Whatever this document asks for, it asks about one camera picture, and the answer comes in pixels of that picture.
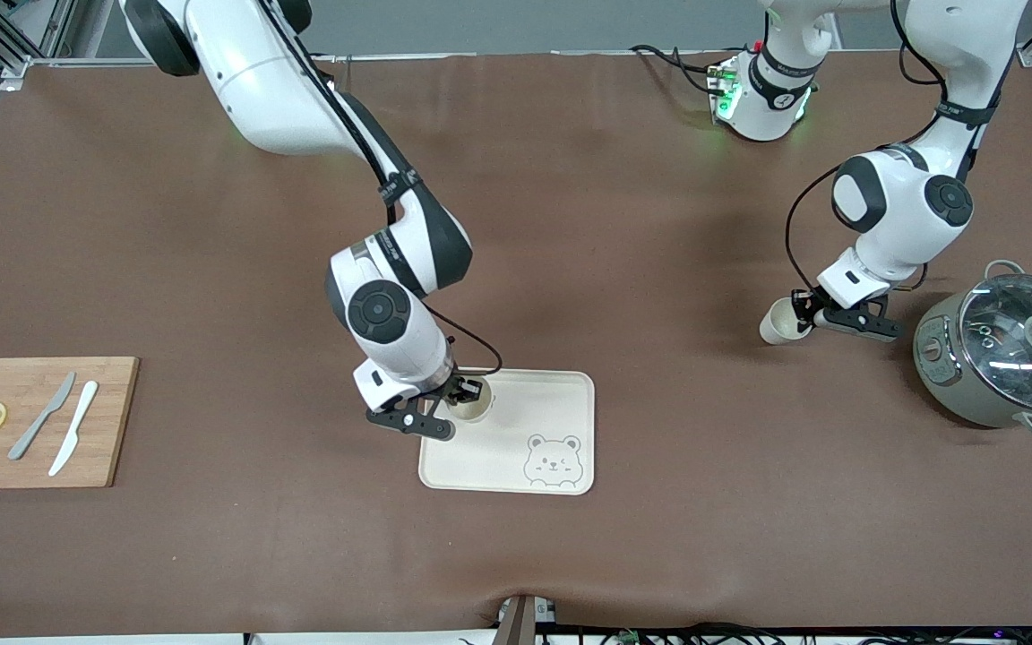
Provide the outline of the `white plastic cup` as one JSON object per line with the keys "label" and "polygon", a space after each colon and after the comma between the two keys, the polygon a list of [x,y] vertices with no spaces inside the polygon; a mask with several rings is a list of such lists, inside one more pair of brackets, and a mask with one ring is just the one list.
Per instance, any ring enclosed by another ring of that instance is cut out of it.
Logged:
{"label": "white plastic cup", "polygon": [[491,384],[487,381],[486,399],[476,401],[476,404],[450,404],[447,396],[446,404],[448,412],[450,412],[455,419],[466,422],[476,422],[477,420],[483,419],[484,415],[490,411],[493,400],[495,400],[495,396],[493,396],[493,389]]}
{"label": "white plastic cup", "polygon": [[786,346],[792,342],[806,338],[813,325],[799,318],[792,297],[777,299],[759,322],[759,335],[770,346]]}

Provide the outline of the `cream tray with bear print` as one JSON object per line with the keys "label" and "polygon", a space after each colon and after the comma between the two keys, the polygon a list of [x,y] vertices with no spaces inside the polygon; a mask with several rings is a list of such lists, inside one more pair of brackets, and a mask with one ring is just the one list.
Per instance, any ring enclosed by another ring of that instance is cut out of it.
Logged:
{"label": "cream tray with bear print", "polygon": [[422,441],[419,481],[476,493],[588,493],[596,475],[594,381],[583,372],[515,368],[485,379],[494,400],[483,419],[461,421],[439,405],[455,433]]}

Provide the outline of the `grey-green electric cooking pot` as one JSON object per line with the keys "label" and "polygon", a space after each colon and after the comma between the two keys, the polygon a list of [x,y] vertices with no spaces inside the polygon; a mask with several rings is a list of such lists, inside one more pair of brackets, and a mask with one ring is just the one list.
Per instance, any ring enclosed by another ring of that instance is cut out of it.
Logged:
{"label": "grey-green electric cooking pot", "polygon": [[[1006,272],[1027,273],[1015,262],[992,261],[982,281]],[[992,391],[963,355],[961,307],[970,290],[943,299],[923,314],[913,341],[914,365],[922,384],[938,404],[963,420],[990,428],[1021,426],[1032,433],[1032,409],[1021,408]]]}

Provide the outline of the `glass pot lid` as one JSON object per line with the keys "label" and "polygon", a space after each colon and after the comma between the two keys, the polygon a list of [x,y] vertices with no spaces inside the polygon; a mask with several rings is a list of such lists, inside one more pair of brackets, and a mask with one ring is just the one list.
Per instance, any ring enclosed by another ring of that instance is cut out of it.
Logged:
{"label": "glass pot lid", "polygon": [[987,387],[1032,409],[1032,275],[991,275],[964,295],[962,352]]}

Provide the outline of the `brown table cover mat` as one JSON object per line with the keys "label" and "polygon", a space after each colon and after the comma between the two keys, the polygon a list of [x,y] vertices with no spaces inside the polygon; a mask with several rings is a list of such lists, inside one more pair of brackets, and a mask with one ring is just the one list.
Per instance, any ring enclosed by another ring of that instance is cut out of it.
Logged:
{"label": "brown table cover mat", "polygon": [[1032,625],[1032,434],[947,417],[909,338],[766,346],[792,200],[917,130],[888,53],[739,142],[635,56],[353,63],[475,250],[434,305],[596,385],[585,495],[431,490],[368,424],[329,258],[364,162],[247,142],[206,80],[33,68],[0,95],[0,357],[141,360],[104,490],[0,491],[0,637],[475,628],[501,601],[675,627]]}

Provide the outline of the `wooden cutting board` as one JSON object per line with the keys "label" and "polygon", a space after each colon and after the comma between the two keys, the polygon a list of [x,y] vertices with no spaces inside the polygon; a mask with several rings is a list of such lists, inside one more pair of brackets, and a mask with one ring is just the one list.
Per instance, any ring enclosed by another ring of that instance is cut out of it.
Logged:
{"label": "wooden cutting board", "polygon": [[[0,401],[8,409],[0,428],[0,490],[110,486],[138,367],[135,357],[0,358]],[[69,399],[49,418],[25,456],[9,460],[7,454],[18,438],[72,370],[77,379]],[[83,385],[89,381],[97,381],[99,391],[82,422],[77,449],[60,474],[49,477]]]}

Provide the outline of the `white plastic knife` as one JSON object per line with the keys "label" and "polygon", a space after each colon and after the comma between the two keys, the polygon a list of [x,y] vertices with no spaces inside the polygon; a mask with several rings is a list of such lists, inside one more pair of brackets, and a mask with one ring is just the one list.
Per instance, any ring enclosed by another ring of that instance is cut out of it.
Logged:
{"label": "white plastic knife", "polygon": [[79,399],[77,405],[75,405],[73,419],[71,419],[68,430],[66,430],[66,434],[63,437],[60,450],[58,450],[58,453],[52,462],[52,466],[49,467],[49,477],[56,477],[56,475],[60,474],[61,470],[68,464],[69,459],[73,456],[73,453],[75,449],[77,449],[80,441],[79,433],[82,422],[85,420],[86,414],[89,412],[90,405],[93,404],[98,391],[99,383],[97,383],[97,381],[89,381],[83,385]]}

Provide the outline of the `grey plastic knife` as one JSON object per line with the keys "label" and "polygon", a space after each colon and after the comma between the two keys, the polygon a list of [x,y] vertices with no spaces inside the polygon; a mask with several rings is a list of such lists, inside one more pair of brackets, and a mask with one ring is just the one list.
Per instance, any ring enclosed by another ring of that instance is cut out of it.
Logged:
{"label": "grey plastic knife", "polygon": [[60,388],[55,391],[52,399],[49,400],[49,404],[38,414],[36,420],[29,425],[29,428],[26,429],[23,436],[18,438],[18,441],[7,454],[9,460],[21,460],[25,456],[25,453],[28,452],[36,437],[41,432],[49,418],[69,399],[70,392],[73,391],[75,379],[77,379],[77,373],[74,370],[69,372],[60,385]]}

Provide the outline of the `metal clamp bracket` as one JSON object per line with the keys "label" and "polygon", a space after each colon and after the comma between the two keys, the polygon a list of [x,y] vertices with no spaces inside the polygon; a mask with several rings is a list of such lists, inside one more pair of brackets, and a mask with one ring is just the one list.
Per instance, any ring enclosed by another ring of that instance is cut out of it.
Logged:
{"label": "metal clamp bracket", "polygon": [[556,603],[542,596],[519,595],[504,600],[492,645],[553,645],[544,628],[556,625]]}

